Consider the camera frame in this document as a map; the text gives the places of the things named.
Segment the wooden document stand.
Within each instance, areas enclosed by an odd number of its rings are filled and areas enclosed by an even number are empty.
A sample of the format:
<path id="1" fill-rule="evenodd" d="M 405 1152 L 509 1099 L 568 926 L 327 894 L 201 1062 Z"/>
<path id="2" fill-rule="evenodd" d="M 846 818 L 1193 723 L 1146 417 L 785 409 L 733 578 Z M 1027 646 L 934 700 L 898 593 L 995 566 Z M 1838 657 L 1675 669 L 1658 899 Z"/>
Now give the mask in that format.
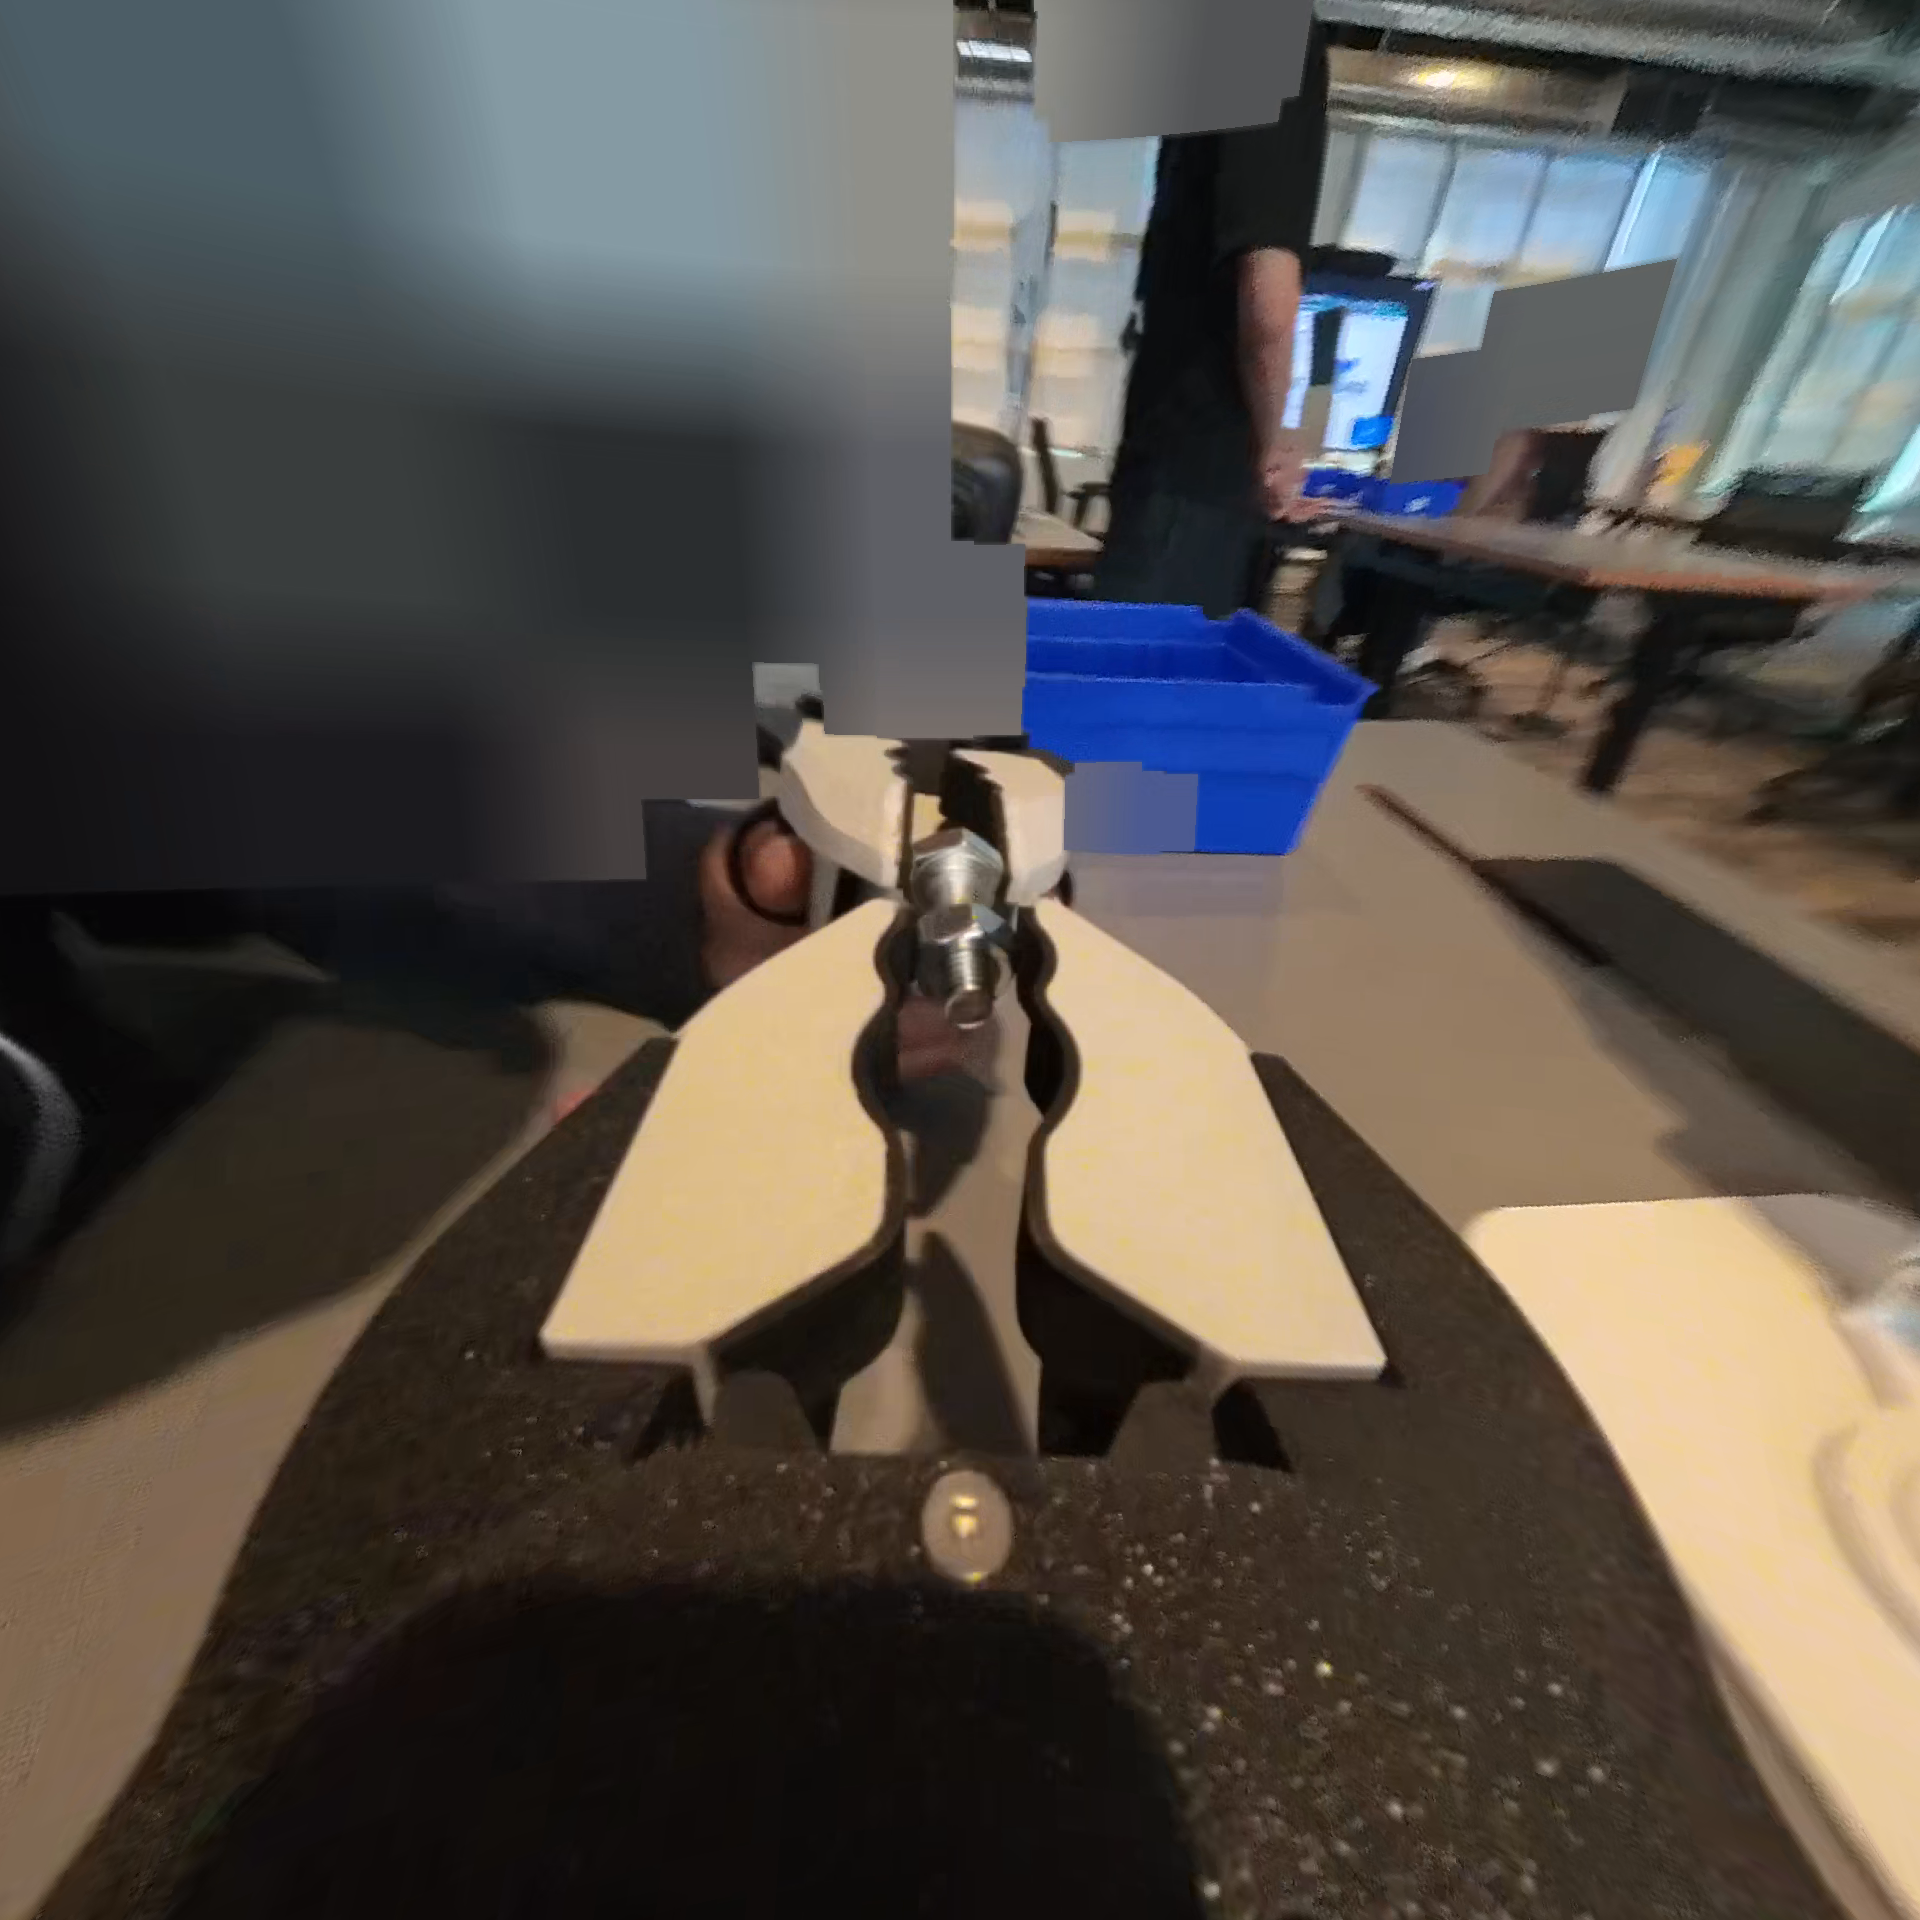
<path id="1" fill-rule="evenodd" d="M 1464 1241 L 1602 1430 L 1816 1875 L 1848 1916 L 1914 1916 L 1914 1216 L 1510 1208 Z"/>

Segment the small blue storage bin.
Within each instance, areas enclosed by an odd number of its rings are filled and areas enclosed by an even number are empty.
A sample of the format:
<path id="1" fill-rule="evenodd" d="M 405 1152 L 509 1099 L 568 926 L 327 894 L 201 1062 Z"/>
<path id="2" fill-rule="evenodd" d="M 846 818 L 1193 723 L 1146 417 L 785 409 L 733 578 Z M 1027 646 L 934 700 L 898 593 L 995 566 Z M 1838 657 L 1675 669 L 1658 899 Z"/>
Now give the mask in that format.
<path id="1" fill-rule="evenodd" d="M 1456 513 L 1466 484 L 1459 481 L 1395 483 L 1391 478 L 1309 468 L 1303 498 L 1323 509 L 1353 509 L 1399 518 L 1443 518 Z"/>

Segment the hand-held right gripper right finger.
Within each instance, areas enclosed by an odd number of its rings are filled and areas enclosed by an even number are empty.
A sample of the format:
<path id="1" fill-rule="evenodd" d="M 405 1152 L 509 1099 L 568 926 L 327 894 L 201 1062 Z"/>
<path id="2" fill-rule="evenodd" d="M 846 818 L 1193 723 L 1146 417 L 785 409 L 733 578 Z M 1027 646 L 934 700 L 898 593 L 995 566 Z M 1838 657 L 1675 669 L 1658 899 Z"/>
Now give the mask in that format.
<path id="1" fill-rule="evenodd" d="M 1066 902 L 1022 922 L 1024 1243 L 1213 1386 L 1374 1384 L 1383 1339 L 1238 1032 Z"/>

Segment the blue plastic bin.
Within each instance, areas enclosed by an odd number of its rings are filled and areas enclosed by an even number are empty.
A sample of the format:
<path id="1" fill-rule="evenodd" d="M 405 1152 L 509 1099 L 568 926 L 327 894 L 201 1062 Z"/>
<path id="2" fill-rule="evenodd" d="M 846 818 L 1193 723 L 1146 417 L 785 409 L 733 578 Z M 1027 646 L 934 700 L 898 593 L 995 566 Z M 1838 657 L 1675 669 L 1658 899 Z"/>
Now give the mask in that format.
<path id="1" fill-rule="evenodd" d="M 1255 610 L 1035 597 L 1022 731 L 1073 763 L 1194 785 L 1193 848 L 1291 853 L 1375 686 Z"/>

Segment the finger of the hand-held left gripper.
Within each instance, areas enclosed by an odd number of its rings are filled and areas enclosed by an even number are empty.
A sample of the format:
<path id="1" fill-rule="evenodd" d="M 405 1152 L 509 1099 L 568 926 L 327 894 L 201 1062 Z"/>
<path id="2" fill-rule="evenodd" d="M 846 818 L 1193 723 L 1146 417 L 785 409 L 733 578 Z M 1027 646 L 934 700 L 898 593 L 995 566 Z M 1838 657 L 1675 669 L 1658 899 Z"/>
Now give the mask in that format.
<path id="1" fill-rule="evenodd" d="M 797 731 L 777 756 L 777 818 L 815 868 L 901 901 L 914 786 L 894 737 Z"/>
<path id="2" fill-rule="evenodd" d="M 947 753 L 943 818 L 995 856 L 995 901 L 1025 910 L 1051 896 L 1066 868 L 1066 769 L 1045 753 Z"/>

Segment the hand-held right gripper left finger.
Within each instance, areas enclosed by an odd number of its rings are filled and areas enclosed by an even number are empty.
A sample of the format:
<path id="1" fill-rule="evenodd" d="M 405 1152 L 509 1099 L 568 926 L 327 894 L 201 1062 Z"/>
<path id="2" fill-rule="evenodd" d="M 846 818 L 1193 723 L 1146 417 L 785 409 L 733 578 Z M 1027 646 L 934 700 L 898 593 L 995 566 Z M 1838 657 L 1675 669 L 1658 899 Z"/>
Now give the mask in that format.
<path id="1" fill-rule="evenodd" d="M 832 1419 L 904 1299 L 904 1150 L 885 1110 L 903 933 L 895 902 L 861 902 L 681 1029 L 541 1355 L 683 1370 L 705 1410 L 736 1376 L 778 1376 Z"/>

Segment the person's left forearm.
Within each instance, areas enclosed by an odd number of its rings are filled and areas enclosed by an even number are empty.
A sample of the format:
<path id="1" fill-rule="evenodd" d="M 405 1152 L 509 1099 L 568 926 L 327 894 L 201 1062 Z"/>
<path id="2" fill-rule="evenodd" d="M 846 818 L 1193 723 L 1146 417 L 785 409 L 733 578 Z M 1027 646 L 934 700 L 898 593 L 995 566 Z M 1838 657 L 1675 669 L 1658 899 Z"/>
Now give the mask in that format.
<path id="1" fill-rule="evenodd" d="M 674 1029 L 712 996 L 694 881 L 439 888 L 426 902 L 467 973 L 521 1001 L 586 1001 Z"/>

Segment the long wooden office table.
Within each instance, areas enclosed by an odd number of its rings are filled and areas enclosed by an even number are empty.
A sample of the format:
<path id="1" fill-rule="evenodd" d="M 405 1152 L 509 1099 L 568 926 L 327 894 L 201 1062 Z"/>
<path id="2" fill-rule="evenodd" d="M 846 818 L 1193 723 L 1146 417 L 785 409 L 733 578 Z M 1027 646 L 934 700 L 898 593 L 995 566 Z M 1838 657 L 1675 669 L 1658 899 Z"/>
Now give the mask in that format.
<path id="1" fill-rule="evenodd" d="M 1602 534 L 1457 515 L 1424 518 L 1339 507 L 1328 516 L 1343 539 L 1366 541 L 1350 566 L 1383 578 L 1381 610 L 1360 637 L 1358 673 L 1374 689 L 1360 718 L 1369 723 L 1391 718 L 1402 664 L 1439 606 L 1486 603 L 1486 595 L 1462 577 L 1464 566 L 1569 587 L 1589 600 L 1632 593 L 1642 601 L 1646 627 L 1578 776 L 1578 786 L 1595 798 L 1616 790 L 1653 713 L 1673 689 L 1696 606 L 1760 601 L 1834 610 L 1872 601 L 1912 603 L 1918 595 L 1914 564 L 1755 557 L 1677 534 Z"/>

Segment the black office chair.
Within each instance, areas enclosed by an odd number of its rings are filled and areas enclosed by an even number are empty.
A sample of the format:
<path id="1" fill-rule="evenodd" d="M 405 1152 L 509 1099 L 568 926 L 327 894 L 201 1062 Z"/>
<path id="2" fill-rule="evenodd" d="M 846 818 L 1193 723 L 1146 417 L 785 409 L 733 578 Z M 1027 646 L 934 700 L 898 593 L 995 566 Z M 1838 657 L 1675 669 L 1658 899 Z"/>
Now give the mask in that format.
<path id="1" fill-rule="evenodd" d="M 950 420 L 950 539 L 1010 544 L 1022 497 L 1019 446 L 993 427 Z"/>

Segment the steel bolt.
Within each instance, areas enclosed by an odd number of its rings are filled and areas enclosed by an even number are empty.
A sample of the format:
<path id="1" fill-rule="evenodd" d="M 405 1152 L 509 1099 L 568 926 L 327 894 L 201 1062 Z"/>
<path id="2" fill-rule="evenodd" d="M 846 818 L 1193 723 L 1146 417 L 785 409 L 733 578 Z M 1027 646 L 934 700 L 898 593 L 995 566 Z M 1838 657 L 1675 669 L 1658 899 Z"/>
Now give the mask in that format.
<path id="1" fill-rule="evenodd" d="M 995 910 L 1000 883 L 999 856 L 969 829 L 946 829 L 917 843 L 907 868 L 907 901 L 917 917 L 937 906 L 983 902 Z M 943 1020 L 960 1034 L 977 1032 L 991 1020 L 1000 992 L 1005 955 L 991 973 L 921 973 L 919 992 L 937 1001 Z"/>

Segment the person's left hand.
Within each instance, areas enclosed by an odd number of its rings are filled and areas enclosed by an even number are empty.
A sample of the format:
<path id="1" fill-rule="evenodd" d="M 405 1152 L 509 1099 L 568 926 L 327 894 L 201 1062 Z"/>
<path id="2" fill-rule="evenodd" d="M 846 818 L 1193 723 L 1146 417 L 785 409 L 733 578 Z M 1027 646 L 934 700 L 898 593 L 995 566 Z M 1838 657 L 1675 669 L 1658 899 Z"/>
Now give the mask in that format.
<path id="1" fill-rule="evenodd" d="M 808 915 L 808 850 L 777 816 L 725 824 L 701 857 L 701 966 L 710 992 L 797 944 Z"/>

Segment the large display screen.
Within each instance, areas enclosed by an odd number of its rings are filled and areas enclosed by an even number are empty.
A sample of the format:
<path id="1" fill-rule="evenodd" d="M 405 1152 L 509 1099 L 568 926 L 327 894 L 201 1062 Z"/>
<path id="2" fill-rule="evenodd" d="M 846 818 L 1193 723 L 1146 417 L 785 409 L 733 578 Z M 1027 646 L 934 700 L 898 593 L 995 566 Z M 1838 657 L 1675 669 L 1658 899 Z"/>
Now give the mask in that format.
<path id="1" fill-rule="evenodd" d="M 1389 443 L 1430 301 L 1430 278 L 1306 275 L 1287 394 L 1287 427 L 1306 456 Z"/>

